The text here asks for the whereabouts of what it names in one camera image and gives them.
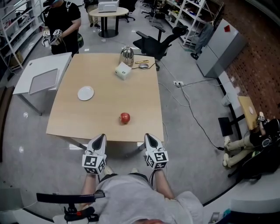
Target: shelving unit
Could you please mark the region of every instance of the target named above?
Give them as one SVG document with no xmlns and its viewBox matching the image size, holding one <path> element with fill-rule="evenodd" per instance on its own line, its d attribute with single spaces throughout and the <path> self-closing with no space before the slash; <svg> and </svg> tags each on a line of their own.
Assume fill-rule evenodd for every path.
<svg viewBox="0 0 280 224">
<path fill-rule="evenodd" d="M 37 0 L 36 3 L 35 0 L 20 0 L 17 3 L 2 8 L 0 11 L 0 35 L 6 41 L 0 48 L 0 51 L 8 61 L 8 64 L 12 56 L 17 61 L 17 65 L 12 67 L 12 70 L 23 69 L 22 64 L 24 60 L 42 37 L 43 32 L 39 28 L 43 23 L 38 19 L 40 13 L 38 13 L 37 3 L 39 3 L 40 11 L 42 11 L 40 0 Z M 24 8 L 24 5 L 26 5 L 28 10 L 23 15 L 16 17 L 15 11 L 19 11 L 21 7 Z M 24 24 L 20 26 L 18 21 L 23 18 L 27 18 L 27 21 L 24 21 Z"/>
<path fill-rule="evenodd" d="M 185 36 L 182 36 L 183 45 L 193 45 L 194 38 L 198 35 L 198 33 L 201 31 L 200 24 L 205 24 L 206 21 L 199 18 L 201 10 L 208 11 L 212 16 L 214 13 L 212 13 L 207 4 L 206 0 L 199 0 L 199 4 L 195 3 L 191 0 L 184 0 L 181 6 L 179 6 L 176 2 L 173 0 L 165 0 L 165 3 L 168 3 L 172 6 L 175 6 L 177 10 L 179 11 L 178 14 L 175 14 L 171 10 L 168 10 L 170 12 L 170 15 L 176 18 L 176 21 L 174 23 L 171 23 L 171 19 L 167 18 L 166 21 L 172 26 L 175 27 L 178 25 L 178 23 L 181 23 L 184 26 L 188 26 L 188 32 Z M 191 3 L 192 5 L 196 6 L 198 8 L 198 11 L 196 15 L 191 14 L 187 9 L 185 9 L 185 5 Z"/>
</svg>

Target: white sneaker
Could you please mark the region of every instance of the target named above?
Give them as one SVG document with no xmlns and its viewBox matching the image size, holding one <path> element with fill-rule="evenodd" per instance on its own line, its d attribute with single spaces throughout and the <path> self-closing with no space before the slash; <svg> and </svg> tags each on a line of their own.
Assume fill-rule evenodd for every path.
<svg viewBox="0 0 280 224">
<path fill-rule="evenodd" d="M 137 168 L 133 168 L 130 173 L 139 173 L 139 170 Z"/>
<path fill-rule="evenodd" d="M 107 165 L 104 167 L 103 172 L 104 172 L 105 175 L 113 174 L 114 173 L 114 171 L 111 169 L 111 167 L 109 167 Z"/>
<path fill-rule="evenodd" d="M 227 153 L 224 154 L 223 166 L 228 165 L 229 155 Z"/>
<path fill-rule="evenodd" d="M 226 136 L 224 138 L 224 148 L 228 149 L 228 144 L 231 142 L 231 138 L 229 136 Z"/>
</svg>

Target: table leg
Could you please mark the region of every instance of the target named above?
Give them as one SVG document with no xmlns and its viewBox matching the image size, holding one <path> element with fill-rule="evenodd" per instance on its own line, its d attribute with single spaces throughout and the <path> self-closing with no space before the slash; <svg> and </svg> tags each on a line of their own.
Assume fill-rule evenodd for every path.
<svg viewBox="0 0 280 224">
<path fill-rule="evenodd" d="M 138 149 L 139 149 L 140 151 L 146 149 L 145 143 L 143 142 L 142 145 L 140 145 L 140 146 L 138 147 Z"/>
<path fill-rule="evenodd" d="M 34 110 L 39 116 L 42 115 L 42 112 L 39 111 L 31 102 L 29 102 L 22 94 L 17 95 L 24 103 L 26 103 L 32 110 Z"/>
<path fill-rule="evenodd" d="M 108 18 L 105 17 L 105 23 L 104 23 L 104 26 L 105 26 L 105 27 L 104 27 L 104 30 L 105 30 L 105 31 L 107 31 L 107 19 L 108 19 Z"/>
<path fill-rule="evenodd" d="M 119 33 L 119 16 L 115 18 L 115 34 L 118 35 Z"/>
<path fill-rule="evenodd" d="M 105 37 L 105 35 L 104 35 L 104 17 L 101 17 L 101 37 Z"/>
<path fill-rule="evenodd" d="M 71 144 L 73 144 L 73 145 L 75 145 L 75 146 L 81 148 L 81 149 L 85 149 L 85 150 L 87 149 L 86 146 L 84 146 L 83 144 L 77 142 L 77 141 L 74 140 L 73 138 L 66 137 L 66 136 L 58 136 L 58 137 L 61 138 L 61 139 L 63 139 L 63 140 L 66 141 L 66 142 L 69 142 L 69 143 L 71 143 Z"/>
</svg>

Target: gray floor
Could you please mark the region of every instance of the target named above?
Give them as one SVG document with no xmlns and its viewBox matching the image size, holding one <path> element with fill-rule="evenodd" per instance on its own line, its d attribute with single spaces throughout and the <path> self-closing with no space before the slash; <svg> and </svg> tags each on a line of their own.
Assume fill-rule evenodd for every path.
<svg viewBox="0 0 280 224">
<path fill-rule="evenodd" d="M 140 2 L 137 5 L 133 12 L 136 21 L 130 20 L 126 23 L 125 20 L 120 20 L 119 35 L 109 39 L 100 38 L 97 29 L 89 28 L 87 14 L 84 8 L 80 7 L 80 33 L 84 38 L 84 47 L 80 53 L 120 53 L 123 46 L 133 46 L 133 41 L 139 38 L 135 33 L 138 30 L 156 38 L 158 30 L 151 26 L 148 19 L 144 19 Z M 161 23 L 166 30 L 162 35 L 164 39 L 171 34 L 171 28 L 164 21 Z M 114 26 L 113 19 L 108 20 L 108 26 Z M 159 62 L 161 69 L 158 72 L 158 81 L 165 85 L 181 104 L 187 105 L 181 90 L 173 85 L 174 78 L 168 70 L 184 83 L 201 81 L 204 78 L 195 60 L 189 52 L 184 51 L 181 44 L 180 40 L 175 40 L 167 56 Z M 50 54 L 50 50 L 39 43 L 28 60 Z M 18 77 L 15 76 L 9 85 L 15 85 L 17 80 Z M 159 90 L 163 121 L 169 135 L 166 147 L 170 160 L 168 180 L 175 194 L 189 190 L 204 203 L 234 183 L 233 179 L 227 178 L 230 171 L 222 166 L 224 153 L 210 144 L 192 117 L 189 107 L 180 106 L 163 86 L 159 85 Z M 209 138 L 215 145 L 223 146 L 224 139 L 218 117 L 228 116 L 229 109 L 221 105 L 221 88 L 209 84 L 195 84 L 184 87 L 184 90 L 191 98 L 195 117 Z M 41 117 L 16 96 L 12 98 L 7 115 L 0 178 L 7 186 L 21 189 L 25 206 L 36 201 L 36 193 L 79 194 L 86 175 L 81 166 L 83 150 L 70 150 L 68 143 L 46 134 L 55 94 L 46 92 L 27 96 L 39 109 L 44 110 Z M 142 173 L 150 176 L 151 170 L 143 158 L 144 151 L 138 153 L 132 148 L 109 143 L 106 151 L 108 165 L 120 174 L 129 173 L 133 167 L 137 167 Z M 60 206 L 55 204 L 36 203 L 29 209 L 48 218 L 62 213 Z"/>
</svg>

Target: person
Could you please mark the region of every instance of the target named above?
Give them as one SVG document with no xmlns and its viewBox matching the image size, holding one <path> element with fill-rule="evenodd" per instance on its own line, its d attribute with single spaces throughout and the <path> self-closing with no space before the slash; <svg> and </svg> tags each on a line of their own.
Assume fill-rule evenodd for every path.
<svg viewBox="0 0 280 224">
<path fill-rule="evenodd" d="M 52 45 L 53 54 L 79 53 L 78 28 L 81 25 L 81 13 L 77 5 L 64 0 L 55 0 L 45 15 L 45 30 L 50 30 L 51 38 L 55 30 L 62 31 L 62 41 Z"/>
<path fill-rule="evenodd" d="M 93 11 L 94 9 L 98 8 L 98 0 L 84 0 L 84 8 L 87 11 L 88 20 L 90 23 L 90 27 L 93 27 L 93 25 L 97 28 L 100 28 L 100 25 L 98 25 L 98 17 L 91 16 L 89 13 Z"/>
<path fill-rule="evenodd" d="M 268 137 L 273 137 L 277 135 L 280 131 L 280 119 L 272 119 L 269 122 L 259 123 L 259 130 L 256 128 L 254 131 L 251 131 L 250 135 L 244 137 L 241 140 L 231 142 L 229 136 L 226 136 L 224 139 L 224 148 L 228 151 L 240 150 L 241 147 L 244 149 L 237 155 L 229 158 L 229 154 L 224 154 L 223 166 L 232 167 L 237 164 L 239 161 L 244 159 L 248 154 L 252 153 L 258 147 L 261 147 L 263 141 Z"/>
<path fill-rule="evenodd" d="M 202 224 L 203 206 L 190 192 L 175 197 L 163 170 L 154 174 L 156 190 L 145 175 L 133 168 L 128 175 L 117 175 L 104 167 L 105 177 L 96 186 L 96 175 L 87 174 L 82 194 L 104 191 L 105 198 L 92 206 L 99 215 L 98 224 Z"/>
</svg>

